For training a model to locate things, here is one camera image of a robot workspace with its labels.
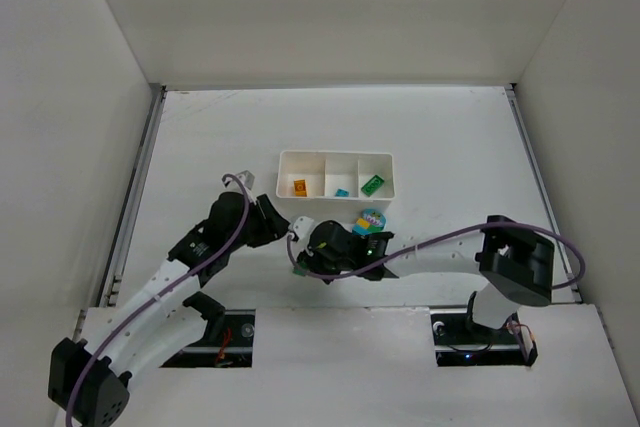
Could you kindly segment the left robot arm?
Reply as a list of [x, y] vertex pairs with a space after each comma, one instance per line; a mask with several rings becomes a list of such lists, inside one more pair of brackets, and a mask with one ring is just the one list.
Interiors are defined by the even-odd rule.
[[159, 269], [98, 331], [52, 351], [48, 396], [83, 426], [110, 426], [123, 413], [145, 374], [207, 329], [220, 330], [225, 309], [202, 293], [242, 247], [285, 236], [288, 221], [268, 196], [250, 201], [224, 192], [207, 219], [191, 229]]

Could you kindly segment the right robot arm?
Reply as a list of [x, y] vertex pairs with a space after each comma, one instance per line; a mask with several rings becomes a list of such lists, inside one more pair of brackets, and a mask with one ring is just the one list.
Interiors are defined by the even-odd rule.
[[487, 284], [471, 294], [467, 316], [489, 329], [501, 328], [523, 306], [547, 307], [552, 301], [553, 243], [504, 216], [421, 241], [387, 231], [358, 234], [336, 221], [300, 217], [287, 234], [286, 249], [296, 272], [325, 283], [479, 276]]

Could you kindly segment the yellow curved lego brick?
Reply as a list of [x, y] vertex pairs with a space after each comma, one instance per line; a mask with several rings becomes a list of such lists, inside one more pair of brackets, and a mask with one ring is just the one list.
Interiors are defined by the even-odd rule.
[[296, 197], [307, 197], [308, 188], [305, 179], [298, 179], [293, 181], [293, 191]]

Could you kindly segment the green lego plate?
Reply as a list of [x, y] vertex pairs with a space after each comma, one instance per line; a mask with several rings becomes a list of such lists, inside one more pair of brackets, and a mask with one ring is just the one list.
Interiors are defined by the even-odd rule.
[[361, 186], [360, 192], [367, 197], [371, 197], [384, 185], [384, 183], [385, 180], [381, 176], [375, 174]]

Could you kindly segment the multicolor lego cluster with frog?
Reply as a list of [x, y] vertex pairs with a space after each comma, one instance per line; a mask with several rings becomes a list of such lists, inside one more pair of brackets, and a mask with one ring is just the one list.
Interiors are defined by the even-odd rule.
[[352, 232], [360, 236], [383, 232], [386, 223], [386, 217], [382, 212], [376, 209], [365, 209], [353, 224]]

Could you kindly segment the white three-compartment tray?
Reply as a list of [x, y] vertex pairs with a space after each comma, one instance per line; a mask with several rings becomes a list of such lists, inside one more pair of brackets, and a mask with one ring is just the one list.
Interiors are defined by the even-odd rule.
[[[373, 175], [384, 185], [371, 197], [360, 192]], [[305, 179], [307, 197], [296, 197], [293, 181]], [[349, 192], [337, 197], [337, 189]], [[390, 203], [396, 197], [394, 158], [390, 153], [322, 150], [284, 150], [279, 157], [276, 196], [286, 200]]]

